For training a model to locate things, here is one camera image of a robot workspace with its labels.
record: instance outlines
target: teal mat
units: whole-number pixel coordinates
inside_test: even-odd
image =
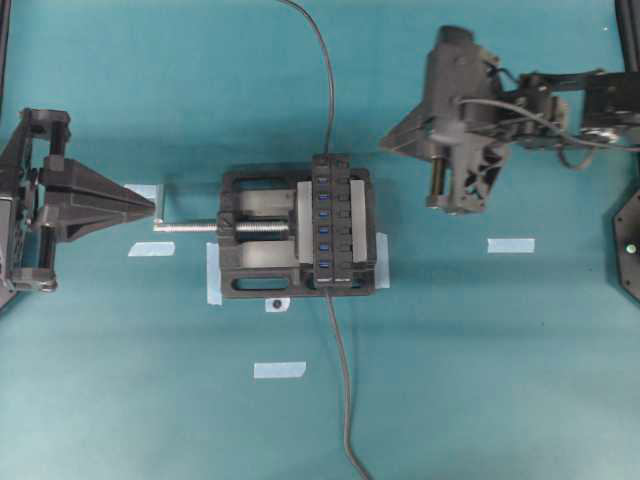
[[[515,73],[619,71],[613,2],[304,5],[335,67],[333,150],[370,169],[389,235],[391,289],[336,300],[360,457],[377,479],[640,477],[640,310],[610,224],[635,161],[600,153],[576,174],[515,147],[487,213],[451,218],[422,206],[424,163],[376,147],[419,101],[440,25]],[[6,81],[1,138],[25,106],[68,110],[68,156],[172,185],[173,218],[214,216],[229,168],[322,148],[316,39],[273,1],[14,0]],[[503,237],[535,254],[488,255]],[[175,256],[127,257],[158,240]],[[0,319],[0,478],[355,478],[323,301],[207,305],[207,241],[145,220],[60,246],[59,291]],[[253,380],[254,362],[288,361],[301,379]]]

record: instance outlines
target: metal rod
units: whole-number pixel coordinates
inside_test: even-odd
[[[189,223],[155,223],[154,232],[160,233],[215,233],[218,226],[215,222],[194,221]],[[238,222],[235,231],[239,233],[281,233],[289,231],[286,222],[277,221],[253,221]]]
[[[52,227],[40,228],[40,255],[38,267],[52,269],[56,256],[56,231]]]
[[[165,223],[164,221],[164,185],[156,185],[156,215],[153,220],[153,231],[159,233],[215,233],[216,222],[212,220],[193,220],[181,223]],[[278,221],[238,222],[235,231],[239,233],[280,233],[288,232],[289,225]]]
[[[431,170],[431,195],[444,193],[444,173],[444,158],[434,158]]]

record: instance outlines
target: electrical wire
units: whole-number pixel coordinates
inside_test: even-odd
[[[571,163],[571,162],[569,162],[569,160],[567,160],[567,157],[564,154],[564,148],[563,147],[558,147],[557,153],[558,153],[558,159],[560,160],[560,163],[562,165],[567,167],[569,170],[573,170],[574,172],[581,172],[583,170],[586,170],[587,167],[589,167],[589,165],[591,165],[591,161],[593,160],[593,152],[595,152],[595,151],[596,151],[595,148],[590,149],[589,152],[580,161],[580,163]]]
[[[309,25],[313,29],[316,37],[318,38],[318,43],[320,44],[320,49],[322,50],[322,58],[324,59],[324,63],[327,67],[327,78],[329,80],[329,119],[327,122],[327,130],[324,135],[324,154],[327,155],[329,153],[329,145],[331,143],[331,132],[333,130],[333,121],[335,117],[336,111],[336,94],[335,94],[335,82],[333,80],[333,68],[331,67],[331,60],[329,59],[329,50],[327,49],[326,43],[324,43],[324,38],[322,38],[322,34],[320,33],[320,29],[318,25],[313,20],[309,12],[307,12],[304,8],[302,8],[297,3],[291,0],[275,0],[276,2],[283,3],[288,5],[289,7],[297,10],[304,18],[309,22]]]
[[[320,44],[320,49],[322,50],[322,58],[324,59],[324,63],[327,67],[327,78],[329,81],[329,114],[328,114],[328,122],[327,122],[327,130],[324,136],[324,154],[329,154],[329,147],[331,144],[331,133],[333,131],[333,122],[335,118],[336,111],[336,95],[335,95],[335,82],[333,79],[333,68],[331,67],[331,60],[329,58],[329,50],[327,49],[327,45],[324,43],[324,38],[320,33],[320,29],[318,25],[313,20],[311,15],[300,5],[291,1],[291,0],[276,0],[276,2],[283,3],[288,5],[289,7],[297,10],[301,13],[304,18],[309,22],[309,25],[313,29],[316,37],[318,39],[318,43]],[[329,320],[331,323],[331,328],[333,330],[333,334],[336,337],[336,345],[338,347],[338,354],[340,356],[340,369],[342,370],[342,381],[343,381],[343,391],[344,391],[344,418],[343,418],[343,429],[342,429],[342,444],[344,447],[345,454],[347,458],[354,466],[358,475],[363,480],[372,480],[372,477],[367,472],[367,469],[364,467],[360,459],[353,452],[353,448],[351,447],[351,378],[349,377],[349,363],[347,360],[347,354],[344,350],[344,343],[342,342],[342,335],[340,334],[340,327],[338,326],[338,320],[336,319],[336,312],[333,308],[333,299],[331,298],[331,293],[329,289],[325,290],[325,298],[327,300],[327,307],[329,310]]]
[[[561,128],[554,125],[552,122],[545,120],[544,118],[539,117],[536,113],[527,110],[526,108],[519,107],[517,105],[512,105],[507,102],[502,102],[500,100],[489,100],[487,98],[461,98],[455,101],[457,105],[464,105],[467,103],[477,104],[477,105],[486,105],[489,107],[502,108],[503,110],[511,110],[523,117],[527,117],[534,122],[539,123],[547,127],[553,133],[555,133],[558,137],[562,138],[565,142],[571,143],[573,145],[578,145],[581,147],[587,148],[605,148],[611,150],[622,150],[624,152],[640,152],[640,147],[628,147],[626,145],[620,145],[617,143],[599,143],[599,142],[590,142],[588,140],[583,140],[578,137],[574,137],[573,135],[565,132]]]
[[[340,368],[342,369],[342,380],[344,382],[344,423],[342,429],[342,443],[344,451],[347,454],[349,461],[351,461],[351,464],[358,471],[360,478],[363,480],[372,480],[369,472],[367,472],[367,469],[351,448],[351,379],[349,377],[349,363],[347,362],[347,354],[344,351],[344,343],[342,342],[342,335],[340,334],[340,326],[336,319],[336,311],[333,308],[333,299],[331,298],[329,289],[325,290],[324,296],[327,300],[327,307],[329,309],[331,328],[333,329],[333,334],[336,337],[336,344],[340,355]]]

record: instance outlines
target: black bracket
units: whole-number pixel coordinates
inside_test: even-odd
[[[155,206],[75,160],[66,112],[24,109],[0,155],[0,308],[17,291],[53,291],[56,244],[152,215]],[[40,169],[32,167],[33,139],[49,142]],[[40,190],[44,199],[40,204]],[[36,266],[23,265],[27,235],[39,234]]]

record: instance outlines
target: table surface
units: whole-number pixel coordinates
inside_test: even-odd
[[[390,243],[391,288],[335,302],[358,454],[378,479],[638,478],[640,315],[611,227],[631,155],[574,173],[514,147],[488,211],[448,217],[423,207],[425,163],[376,146],[419,101],[440,25],[515,73],[619,71],[613,2],[304,5],[335,68],[333,150],[370,169]],[[215,216],[231,167],[306,164],[326,105],[316,39],[276,2],[14,1],[1,138],[23,107],[68,110],[68,156],[170,185],[174,218]],[[509,237],[535,253],[487,254]],[[175,255],[127,256],[157,240]],[[208,305],[207,241],[147,219],[60,246],[58,292],[0,319],[0,478],[355,478],[325,304]],[[288,361],[305,375],[253,379],[254,362]]]

